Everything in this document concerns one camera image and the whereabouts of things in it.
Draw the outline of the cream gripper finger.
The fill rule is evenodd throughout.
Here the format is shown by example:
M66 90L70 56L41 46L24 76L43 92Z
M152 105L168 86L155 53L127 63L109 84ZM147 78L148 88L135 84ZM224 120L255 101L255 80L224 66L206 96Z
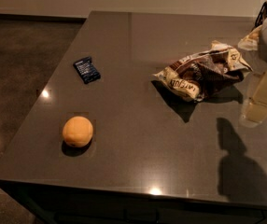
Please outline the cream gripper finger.
M248 128L254 128L267 119L267 106L255 104L251 99L245 99L241 108L239 121Z

